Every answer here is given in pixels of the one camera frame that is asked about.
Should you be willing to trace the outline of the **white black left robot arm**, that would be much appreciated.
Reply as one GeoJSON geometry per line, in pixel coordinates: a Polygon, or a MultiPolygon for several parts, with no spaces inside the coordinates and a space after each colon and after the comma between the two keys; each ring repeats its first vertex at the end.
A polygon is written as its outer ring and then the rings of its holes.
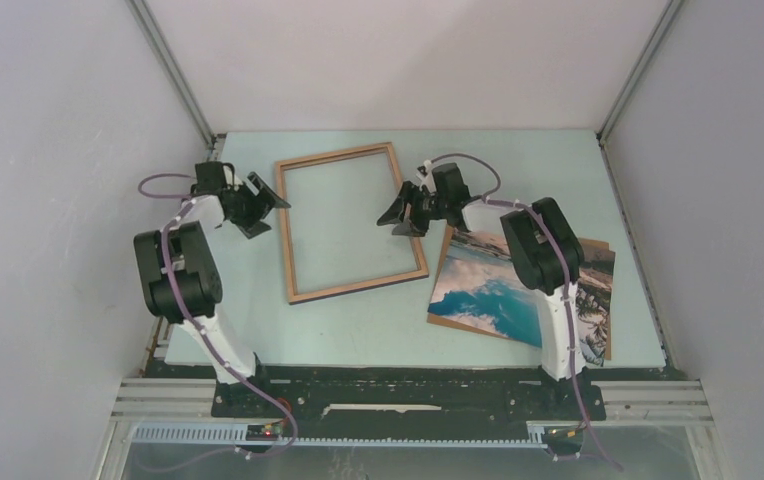
{"type": "Polygon", "coordinates": [[[290,205],[260,175],[241,178],[231,163],[198,163],[189,179],[188,192],[166,196],[178,201],[177,213],[133,239],[144,302],[199,345],[219,383],[241,383],[235,395],[241,409],[262,416],[273,406],[274,390],[259,380],[264,368],[258,355],[221,314],[223,284],[207,235],[230,223],[255,238],[270,231],[265,220],[272,210],[290,205]]]}

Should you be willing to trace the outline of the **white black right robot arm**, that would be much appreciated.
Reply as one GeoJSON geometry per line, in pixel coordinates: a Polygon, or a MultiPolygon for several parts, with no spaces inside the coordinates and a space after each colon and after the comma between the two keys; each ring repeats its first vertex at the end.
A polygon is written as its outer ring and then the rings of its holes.
{"type": "Polygon", "coordinates": [[[558,202],[552,197],[531,204],[473,195],[454,163],[427,160],[417,182],[405,181],[377,219],[399,236],[423,237],[433,221],[457,231],[500,232],[517,278],[542,301],[541,369],[553,380],[539,392],[543,411],[564,418],[580,403],[575,380],[584,368],[577,325],[576,294],[584,251],[558,202]]]}

